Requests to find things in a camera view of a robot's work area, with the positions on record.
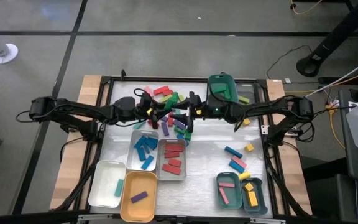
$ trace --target small cube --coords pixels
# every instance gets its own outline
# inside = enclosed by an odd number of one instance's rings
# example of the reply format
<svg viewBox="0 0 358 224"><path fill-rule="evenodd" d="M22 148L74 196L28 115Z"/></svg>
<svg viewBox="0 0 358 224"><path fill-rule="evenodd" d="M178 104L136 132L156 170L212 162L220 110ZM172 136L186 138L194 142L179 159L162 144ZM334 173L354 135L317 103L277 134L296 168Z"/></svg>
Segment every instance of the small cube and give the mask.
<svg viewBox="0 0 358 224"><path fill-rule="evenodd" d="M247 151L252 151L252 150L254 150L254 147L252 146L252 144L248 144L247 146L246 146L246 149L247 149Z"/></svg>
<svg viewBox="0 0 358 224"><path fill-rule="evenodd" d="M248 192L248 201L250 206L252 207L258 206L258 201L256 199L255 192Z"/></svg>
<svg viewBox="0 0 358 224"><path fill-rule="evenodd" d="M244 119L242 123L244 126L247 126L248 124L251 123L251 121L247 118L247 119Z"/></svg>
<svg viewBox="0 0 358 224"><path fill-rule="evenodd" d="M246 185L244 186L244 188L245 188L247 191L250 192L252 189L254 189L254 186L252 186L251 183L248 183L248 184L246 184Z"/></svg>

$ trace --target gray metal tray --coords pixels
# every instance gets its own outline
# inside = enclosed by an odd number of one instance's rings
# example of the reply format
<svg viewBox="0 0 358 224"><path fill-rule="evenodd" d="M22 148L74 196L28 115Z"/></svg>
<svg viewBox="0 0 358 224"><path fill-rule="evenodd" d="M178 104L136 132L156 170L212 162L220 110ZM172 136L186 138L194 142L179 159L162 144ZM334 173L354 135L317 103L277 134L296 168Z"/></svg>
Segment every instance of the gray metal tray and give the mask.
<svg viewBox="0 0 358 224"><path fill-rule="evenodd" d="M180 153L179 157L172 158L181 161L180 175L171 174L162 170L162 165L168 164L170 158L165 158L165 145L180 144L185 150ZM158 141L158 163L157 163L157 177L159 180L184 180L186 178L186 141L183 139L161 139Z"/></svg>

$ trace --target white tray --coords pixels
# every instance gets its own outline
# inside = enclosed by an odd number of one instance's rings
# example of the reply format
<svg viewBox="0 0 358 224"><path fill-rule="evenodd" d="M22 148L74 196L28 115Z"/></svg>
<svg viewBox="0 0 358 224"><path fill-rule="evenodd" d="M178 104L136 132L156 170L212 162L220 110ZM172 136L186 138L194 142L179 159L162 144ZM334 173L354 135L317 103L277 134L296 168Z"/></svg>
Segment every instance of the white tray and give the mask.
<svg viewBox="0 0 358 224"><path fill-rule="evenodd" d="M126 168L122 162L99 161L94 172L88 203L97 207L116 208L122 197L114 196L118 180L125 179Z"/></svg>

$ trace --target black stand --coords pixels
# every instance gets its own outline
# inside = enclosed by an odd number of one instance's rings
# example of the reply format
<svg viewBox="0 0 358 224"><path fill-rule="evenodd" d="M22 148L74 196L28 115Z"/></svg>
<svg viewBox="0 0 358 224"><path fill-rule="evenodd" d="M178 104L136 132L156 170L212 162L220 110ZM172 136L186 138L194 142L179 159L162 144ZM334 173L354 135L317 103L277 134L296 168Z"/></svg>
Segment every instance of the black stand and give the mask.
<svg viewBox="0 0 358 224"><path fill-rule="evenodd" d="M358 5L307 57L296 63L296 69L306 77L315 77L321 64L358 28Z"/></svg>

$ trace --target yellow block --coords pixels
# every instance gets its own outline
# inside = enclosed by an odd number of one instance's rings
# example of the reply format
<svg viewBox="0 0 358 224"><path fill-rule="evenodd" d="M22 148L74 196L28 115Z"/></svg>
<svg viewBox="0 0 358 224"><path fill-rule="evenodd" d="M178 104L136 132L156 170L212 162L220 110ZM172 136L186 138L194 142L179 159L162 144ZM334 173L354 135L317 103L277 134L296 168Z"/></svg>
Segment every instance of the yellow block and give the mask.
<svg viewBox="0 0 358 224"><path fill-rule="evenodd" d="M247 118L247 119L244 119L244 121L242 122L244 125L248 125L251 123L251 121Z"/></svg>
<svg viewBox="0 0 358 224"><path fill-rule="evenodd" d="M248 144L246 146L246 150L250 152L250 151L254 150L254 147L252 146L252 144Z"/></svg>
<svg viewBox="0 0 358 224"><path fill-rule="evenodd" d="M258 200L256 200L255 192L248 192L248 201L250 206L258 206Z"/></svg>
<svg viewBox="0 0 358 224"><path fill-rule="evenodd" d="M251 177L251 174L249 172L243 172L242 174L239 174L239 180L242 181L244 179L248 179Z"/></svg>
<svg viewBox="0 0 358 224"><path fill-rule="evenodd" d="M247 191L251 191L252 189L254 189L254 186L252 186L251 183L248 183L244 186L244 188L247 190Z"/></svg>

